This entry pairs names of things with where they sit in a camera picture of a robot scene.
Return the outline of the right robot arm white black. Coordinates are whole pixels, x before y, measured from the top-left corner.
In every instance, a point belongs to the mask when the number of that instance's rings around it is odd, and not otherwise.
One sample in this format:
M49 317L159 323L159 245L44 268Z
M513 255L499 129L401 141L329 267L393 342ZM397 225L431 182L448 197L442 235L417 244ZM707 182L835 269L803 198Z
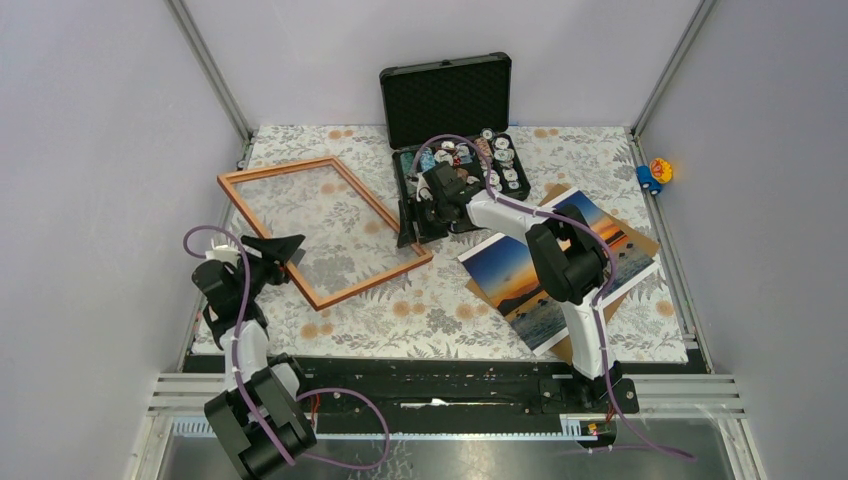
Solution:
M439 224L467 221L510 237L529 251L542 290L557 303L571 342L575 402L597 412L623 413L615 394L621 373L612 359L601 302L617 275L607 242L576 207L550 210L468 183L448 164L415 172L416 203Z

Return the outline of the orange wooden picture frame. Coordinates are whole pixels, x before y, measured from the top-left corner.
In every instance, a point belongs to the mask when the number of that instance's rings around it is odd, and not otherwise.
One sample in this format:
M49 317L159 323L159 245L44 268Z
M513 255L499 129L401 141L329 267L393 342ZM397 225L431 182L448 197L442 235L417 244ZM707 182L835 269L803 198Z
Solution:
M304 236L303 255L285 269L316 311L433 258L418 243L397 246L398 217L334 156L221 174L218 183L256 236Z

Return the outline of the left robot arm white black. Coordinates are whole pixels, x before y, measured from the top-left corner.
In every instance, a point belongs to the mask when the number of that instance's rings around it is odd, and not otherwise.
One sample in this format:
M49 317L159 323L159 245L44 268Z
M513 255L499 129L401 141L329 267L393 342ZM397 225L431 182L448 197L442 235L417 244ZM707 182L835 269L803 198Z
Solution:
M289 281L286 265L302 255L304 239L232 237L207 250L191 276L225 361L222 391L204 415L243 479L267 479L317 442L302 410L311 387L292 357L268 357L268 322L256 301L265 286Z

